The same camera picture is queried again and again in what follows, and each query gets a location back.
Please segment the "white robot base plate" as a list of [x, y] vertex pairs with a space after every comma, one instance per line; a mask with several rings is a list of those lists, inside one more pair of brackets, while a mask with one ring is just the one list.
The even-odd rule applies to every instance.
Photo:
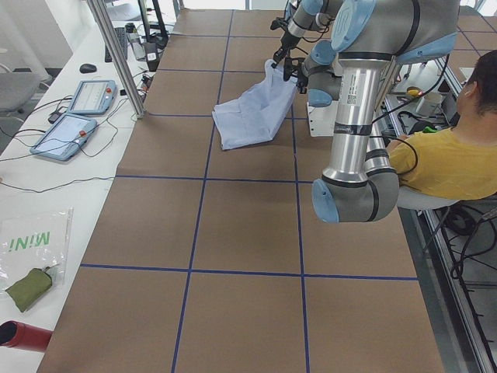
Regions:
[[313, 107], [307, 103], [308, 126], [312, 137], [332, 137], [338, 102], [333, 101], [326, 107]]

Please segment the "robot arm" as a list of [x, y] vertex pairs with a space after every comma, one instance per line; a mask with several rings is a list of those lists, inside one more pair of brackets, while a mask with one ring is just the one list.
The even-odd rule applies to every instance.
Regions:
[[381, 102], [381, 71], [448, 55], [457, 39], [457, 1], [344, 1], [332, 28], [343, 69], [329, 164], [312, 185], [316, 215], [325, 222], [386, 217], [399, 183], [373, 122]]
[[326, 30], [341, 5], [339, 0], [288, 1], [284, 17], [276, 17], [269, 27], [271, 30], [283, 30], [281, 45], [273, 55], [272, 67], [290, 56], [290, 51], [297, 47], [307, 31]]

